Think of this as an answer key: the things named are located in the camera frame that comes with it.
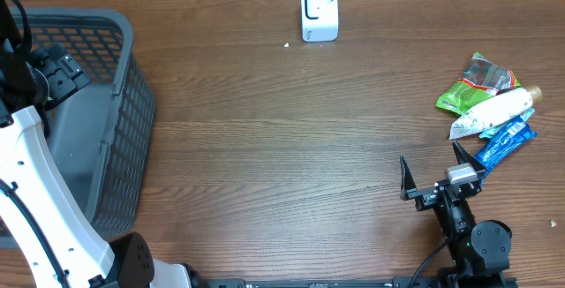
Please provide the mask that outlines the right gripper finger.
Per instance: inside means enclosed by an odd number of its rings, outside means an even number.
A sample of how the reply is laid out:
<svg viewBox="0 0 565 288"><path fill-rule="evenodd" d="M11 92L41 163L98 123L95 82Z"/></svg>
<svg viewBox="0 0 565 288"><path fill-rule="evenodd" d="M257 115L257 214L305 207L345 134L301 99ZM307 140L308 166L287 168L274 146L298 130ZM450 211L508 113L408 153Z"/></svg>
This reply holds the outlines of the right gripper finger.
<svg viewBox="0 0 565 288"><path fill-rule="evenodd" d="M400 167L402 174L400 199L401 200L413 199L418 189L416 187L413 176L411 175L410 169L403 155L400 156Z"/></svg>
<svg viewBox="0 0 565 288"><path fill-rule="evenodd" d="M470 155L457 140L452 141L452 147L459 164L468 163L478 174L486 172L485 166Z"/></svg>

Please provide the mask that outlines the white tube with gold cap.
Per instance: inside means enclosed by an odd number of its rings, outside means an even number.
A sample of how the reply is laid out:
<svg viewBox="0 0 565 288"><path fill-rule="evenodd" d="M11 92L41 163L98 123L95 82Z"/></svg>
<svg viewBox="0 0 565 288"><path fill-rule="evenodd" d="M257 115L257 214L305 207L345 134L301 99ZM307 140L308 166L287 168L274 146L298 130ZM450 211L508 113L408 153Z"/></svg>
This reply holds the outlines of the white tube with gold cap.
<svg viewBox="0 0 565 288"><path fill-rule="evenodd" d="M465 136L482 133L502 125L531 108L543 98L541 89L532 85L518 87L496 95L471 107L451 126L448 138L456 140Z"/></svg>

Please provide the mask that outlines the blue snack packet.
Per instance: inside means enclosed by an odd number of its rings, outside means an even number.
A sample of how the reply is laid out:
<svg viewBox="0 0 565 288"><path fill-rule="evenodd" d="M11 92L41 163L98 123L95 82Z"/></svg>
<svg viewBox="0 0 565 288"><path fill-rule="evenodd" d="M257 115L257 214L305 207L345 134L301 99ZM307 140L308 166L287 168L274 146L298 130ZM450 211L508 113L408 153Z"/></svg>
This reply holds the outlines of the blue snack packet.
<svg viewBox="0 0 565 288"><path fill-rule="evenodd" d="M486 178L505 157L537 136L538 134L530 128L527 122L505 126L474 155L474 158L486 168L484 178Z"/></svg>

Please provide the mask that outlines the teal white snack packet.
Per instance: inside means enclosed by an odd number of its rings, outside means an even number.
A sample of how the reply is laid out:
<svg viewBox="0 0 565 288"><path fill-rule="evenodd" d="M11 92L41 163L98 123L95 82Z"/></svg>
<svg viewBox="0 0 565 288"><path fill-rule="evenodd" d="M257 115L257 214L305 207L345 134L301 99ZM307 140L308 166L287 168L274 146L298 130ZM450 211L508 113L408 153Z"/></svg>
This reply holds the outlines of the teal white snack packet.
<svg viewBox="0 0 565 288"><path fill-rule="evenodd" d="M505 126L510 125L512 126L514 123L526 123L528 119L535 113L534 108L529 108L528 110L523 111L516 117L508 120L507 122L503 123L502 125L497 125L496 127L492 127L479 135L480 139L492 139L500 130L502 130Z"/></svg>

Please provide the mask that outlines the green clear snack bag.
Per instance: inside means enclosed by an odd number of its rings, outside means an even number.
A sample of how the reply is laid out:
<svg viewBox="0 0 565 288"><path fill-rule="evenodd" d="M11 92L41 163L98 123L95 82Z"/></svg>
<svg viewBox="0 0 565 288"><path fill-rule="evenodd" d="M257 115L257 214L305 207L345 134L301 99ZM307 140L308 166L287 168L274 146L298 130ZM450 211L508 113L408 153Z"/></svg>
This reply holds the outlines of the green clear snack bag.
<svg viewBox="0 0 565 288"><path fill-rule="evenodd" d="M503 91L520 87L515 74L475 52L461 77L437 100L437 108L463 115Z"/></svg>

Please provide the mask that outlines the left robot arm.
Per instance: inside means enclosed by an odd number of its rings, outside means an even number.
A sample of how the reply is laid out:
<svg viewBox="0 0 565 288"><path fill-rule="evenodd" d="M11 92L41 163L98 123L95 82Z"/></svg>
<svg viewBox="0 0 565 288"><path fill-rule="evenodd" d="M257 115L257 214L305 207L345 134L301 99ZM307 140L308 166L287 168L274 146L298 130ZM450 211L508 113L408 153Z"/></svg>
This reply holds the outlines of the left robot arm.
<svg viewBox="0 0 565 288"><path fill-rule="evenodd" d="M39 287L197 287L132 230L155 98L117 11L1 0L1 239Z"/></svg>

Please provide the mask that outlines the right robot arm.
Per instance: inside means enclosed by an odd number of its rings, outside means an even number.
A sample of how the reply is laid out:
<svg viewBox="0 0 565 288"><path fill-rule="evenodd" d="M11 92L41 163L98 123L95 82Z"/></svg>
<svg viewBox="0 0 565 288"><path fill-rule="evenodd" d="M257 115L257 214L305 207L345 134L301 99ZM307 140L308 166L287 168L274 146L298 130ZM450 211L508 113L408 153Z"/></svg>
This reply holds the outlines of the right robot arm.
<svg viewBox="0 0 565 288"><path fill-rule="evenodd" d="M467 201L482 191L486 168L457 141L452 147L457 165L447 168L445 178L426 189L417 189L405 158L400 158L400 198L415 201L418 212L431 209L444 238L418 266L407 286L515 287L516 280L503 276L510 266L512 231L498 220L478 223ZM424 269L444 248L449 250L453 265L439 269L435 277L423 278Z"/></svg>

